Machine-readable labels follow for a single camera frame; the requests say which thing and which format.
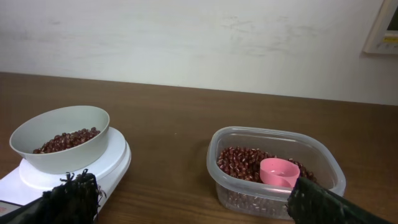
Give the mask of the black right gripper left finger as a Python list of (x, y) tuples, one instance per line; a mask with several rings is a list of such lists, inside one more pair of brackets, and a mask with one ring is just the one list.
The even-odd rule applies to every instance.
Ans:
[(1, 224), (95, 224), (100, 200), (106, 196), (96, 176), (84, 169), (67, 173), (61, 185), (1, 217)]

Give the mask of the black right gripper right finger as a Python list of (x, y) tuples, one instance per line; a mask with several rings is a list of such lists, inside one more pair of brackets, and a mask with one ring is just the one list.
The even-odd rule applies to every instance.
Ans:
[(288, 197), (287, 213), (295, 224), (391, 224), (303, 177)]

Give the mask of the pink plastic measuring scoop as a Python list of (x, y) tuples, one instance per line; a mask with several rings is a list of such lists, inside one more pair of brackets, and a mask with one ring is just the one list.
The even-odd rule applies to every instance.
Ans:
[(267, 158), (260, 163), (259, 175), (264, 184), (293, 188), (300, 176), (300, 169), (285, 159)]

